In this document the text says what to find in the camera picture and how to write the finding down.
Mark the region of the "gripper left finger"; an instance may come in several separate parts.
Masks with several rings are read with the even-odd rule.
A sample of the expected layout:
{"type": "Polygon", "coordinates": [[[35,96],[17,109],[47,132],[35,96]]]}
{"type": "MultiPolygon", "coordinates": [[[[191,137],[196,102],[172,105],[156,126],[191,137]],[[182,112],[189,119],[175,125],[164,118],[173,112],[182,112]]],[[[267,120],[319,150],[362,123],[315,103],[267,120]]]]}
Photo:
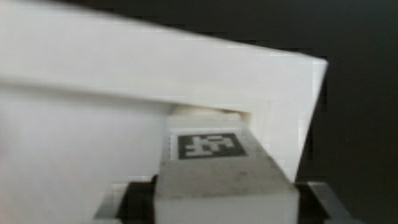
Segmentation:
{"type": "Polygon", "coordinates": [[[154,224],[154,187],[156,176],[109,185],[90,224],[154,224]]]}

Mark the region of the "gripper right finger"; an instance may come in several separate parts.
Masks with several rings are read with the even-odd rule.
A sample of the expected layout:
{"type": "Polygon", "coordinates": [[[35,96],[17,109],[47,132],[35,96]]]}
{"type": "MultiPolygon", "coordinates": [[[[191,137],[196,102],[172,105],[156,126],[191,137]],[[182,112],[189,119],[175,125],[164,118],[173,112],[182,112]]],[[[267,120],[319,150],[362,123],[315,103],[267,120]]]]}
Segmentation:
{"type": "Polygon", "coordinates": [[[363,224],[324,182],[296,182],[294,187],[299,193],[296,224],[363,224]]]}

